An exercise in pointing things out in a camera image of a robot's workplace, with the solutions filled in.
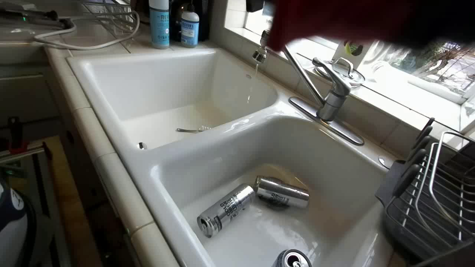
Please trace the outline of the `dark red robot arm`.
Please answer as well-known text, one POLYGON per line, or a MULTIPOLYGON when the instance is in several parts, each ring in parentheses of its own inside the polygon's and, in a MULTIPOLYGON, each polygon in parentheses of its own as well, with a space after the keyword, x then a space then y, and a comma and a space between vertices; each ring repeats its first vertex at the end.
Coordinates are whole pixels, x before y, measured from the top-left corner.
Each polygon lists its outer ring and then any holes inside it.
POLYGON ((271 49, 314 35, 410 49, 440 38, 474 43, 475 0, 275 0, 271 49))

